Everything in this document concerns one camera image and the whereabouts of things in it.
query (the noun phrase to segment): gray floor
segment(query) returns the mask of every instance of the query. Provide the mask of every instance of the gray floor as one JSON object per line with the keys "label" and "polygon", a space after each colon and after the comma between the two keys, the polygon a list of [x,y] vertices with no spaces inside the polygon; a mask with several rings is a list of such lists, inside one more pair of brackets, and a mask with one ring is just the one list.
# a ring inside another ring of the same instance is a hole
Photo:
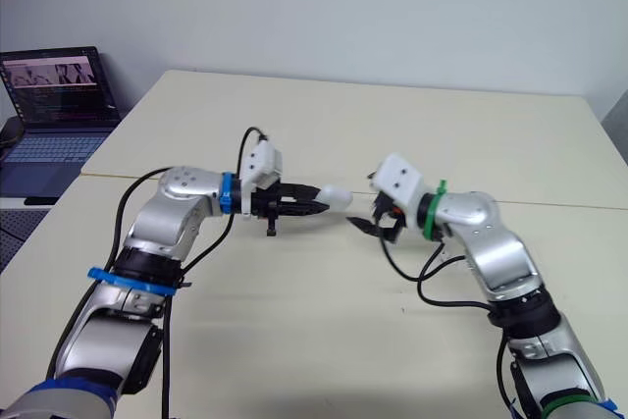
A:
{"label": "gray floor", "polygon": [[0,274],[48,210],[0,210]]}

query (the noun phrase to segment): white wall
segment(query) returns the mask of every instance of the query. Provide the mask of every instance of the white wall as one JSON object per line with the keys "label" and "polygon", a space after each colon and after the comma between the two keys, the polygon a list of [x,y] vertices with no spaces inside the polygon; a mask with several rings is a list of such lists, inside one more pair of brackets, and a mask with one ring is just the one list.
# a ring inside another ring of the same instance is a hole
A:
{"label": "white wall", "polygon": [[87,44],[123,107],[169,68],[573,93],[600,118],[628,88],[628,0],[0,0],[2,50]]}

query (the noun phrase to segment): green ring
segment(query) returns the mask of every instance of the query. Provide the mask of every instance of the green ring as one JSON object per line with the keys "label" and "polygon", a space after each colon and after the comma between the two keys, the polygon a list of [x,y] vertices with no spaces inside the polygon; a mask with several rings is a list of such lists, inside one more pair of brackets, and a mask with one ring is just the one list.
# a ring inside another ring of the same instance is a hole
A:
{"label": "green ring", "polygon": [[443,195],[447,193],[447,181],[441,181],[439,187],[436,190],[436,194],[432,201],[430,202],[430,207],[428,208],[428,214],[425,218],[425,226],[423,227],[423,236],[427,240],[433,240],[433,231],[434,231],[434,218],[436,217],[436,209],[439,206],[439,202]]}
{"label": "green ring", "polygon": [[592,397],[587,394],[573,394],[571,396],[560,397],[559,399],[555,399],[550,402],[544,409],[541,414],[541,419],[548,419],[550,414],[552,414],[556,409],[560,406],[565,406],[567,404],[571,404],[572,402],[596,402]]}

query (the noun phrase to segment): laptop keyboard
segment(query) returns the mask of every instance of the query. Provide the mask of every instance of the laptop keyboard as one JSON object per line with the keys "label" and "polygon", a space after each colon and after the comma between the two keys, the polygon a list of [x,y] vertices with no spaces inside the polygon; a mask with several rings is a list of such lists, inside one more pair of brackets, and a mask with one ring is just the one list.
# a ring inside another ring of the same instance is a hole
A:
{"label": "laptop keyboard", "polygon": [[105,137],[25,137],[4,162],[85,162]]}

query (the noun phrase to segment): black laptop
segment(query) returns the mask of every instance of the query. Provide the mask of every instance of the black laptop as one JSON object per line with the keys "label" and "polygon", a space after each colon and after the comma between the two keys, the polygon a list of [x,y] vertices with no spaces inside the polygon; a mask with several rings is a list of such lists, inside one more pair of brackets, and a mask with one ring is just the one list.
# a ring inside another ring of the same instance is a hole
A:
{"label": "black laptop", "polygon": [[120,122],[98,51],[0,53],[0,76],[25,129],[1,163],[0,195],[58,197]]}

